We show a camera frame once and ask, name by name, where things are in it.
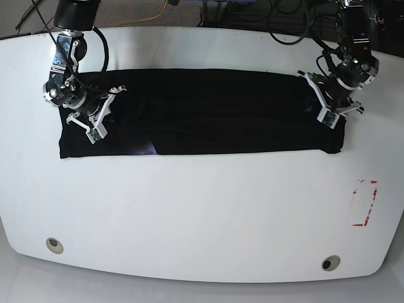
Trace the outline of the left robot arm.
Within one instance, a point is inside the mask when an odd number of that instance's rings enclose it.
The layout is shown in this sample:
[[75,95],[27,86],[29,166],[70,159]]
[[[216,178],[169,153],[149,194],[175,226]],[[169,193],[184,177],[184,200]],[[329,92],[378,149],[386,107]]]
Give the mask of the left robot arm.
[[368,17],[359,1],[337,1],[337,11],[330,16],[335,19],[338,32],[338,46],[334,49],[323,42],[312,26],[321,15],[311,16],[311,8],[319,1],[300,1],[298,9],[303,12],[304,29],[293,42],[278,39],[271,27],[272,14],[280,1],[274,1],[268,13],[268,31],[271,37],[282,45],[295,45],[310,36],[322,48],[316,58],[320,74],[299,71],[314,90],[321,109],[317,120],[334,128],[341,117],[356,110],[364,112],[362,104],[353,101],[350,95],[370,84],[378,74],[379,61],[372,55],[368,32]]

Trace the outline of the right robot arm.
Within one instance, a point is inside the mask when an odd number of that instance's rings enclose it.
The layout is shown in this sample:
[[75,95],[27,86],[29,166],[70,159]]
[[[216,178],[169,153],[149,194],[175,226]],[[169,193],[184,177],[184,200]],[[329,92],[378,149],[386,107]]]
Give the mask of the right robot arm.
[[[55,53],[44,84],[44,98],[54,107],[68,113],[68,121],[82,125],[88,133],[102,133],[105,123],[115,121],[112,103],[124,90],[110,78],[109,45],[105,35],[95,26],[100,1],[59,1],[54,26],[61,30],[51,39]],[[104,61],[101,70],[81,74],[80,61],[88,52],[85,32],[93,31],[102,42]]]

